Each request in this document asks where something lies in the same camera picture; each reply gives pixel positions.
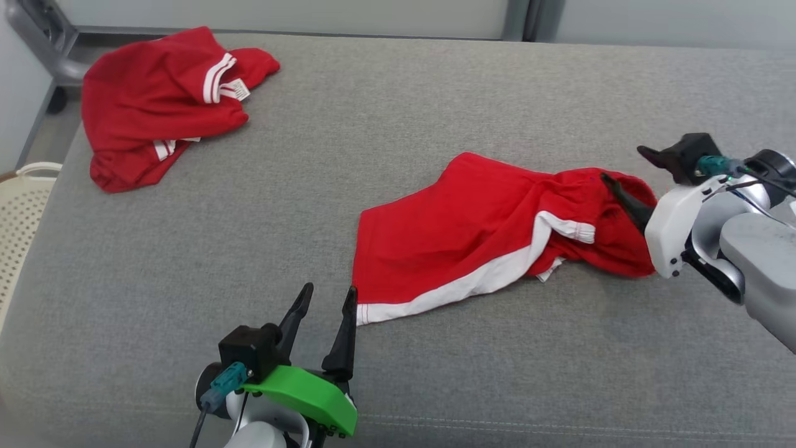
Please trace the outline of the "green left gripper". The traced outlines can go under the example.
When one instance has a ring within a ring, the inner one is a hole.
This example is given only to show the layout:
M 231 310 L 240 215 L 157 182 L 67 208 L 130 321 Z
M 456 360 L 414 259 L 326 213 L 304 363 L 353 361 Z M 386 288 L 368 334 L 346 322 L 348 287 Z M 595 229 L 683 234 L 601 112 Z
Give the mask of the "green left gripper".
M 280 364 L 291 365 L 295 338 L 306 317 L 315 286 L 306 283 L 279 324 Z M 335 342 L 322 361 L 331 381 L 353 377 L 358 326 L 358 290 L 348 289 Z M 258 385 L 244 385 L 241 430 L 244 447 L 322 447 L 327 439 L 350 439 L 358 424 L 358 409 L 349 393 L 322 377 L 296 366 L 277 366 Z

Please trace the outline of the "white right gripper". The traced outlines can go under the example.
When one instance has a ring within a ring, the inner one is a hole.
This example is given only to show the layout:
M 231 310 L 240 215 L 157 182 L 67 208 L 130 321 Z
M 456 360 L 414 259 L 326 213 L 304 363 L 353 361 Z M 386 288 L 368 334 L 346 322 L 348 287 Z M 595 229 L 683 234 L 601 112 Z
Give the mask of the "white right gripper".
M 666 151 L 637 146 L 637 153 L 676 182 L 677 160 Z M 677 277 L 691 266 L 706 279 L 726 279 L 727 261 L 719 259 L 720 232 L 727 221 L 726 178 L 717 175 L 700 186 L 676 186 L 657 206 L 648 206 L 608 173 L 603 184 L 644 235 L 654 269 L 662 278 Z

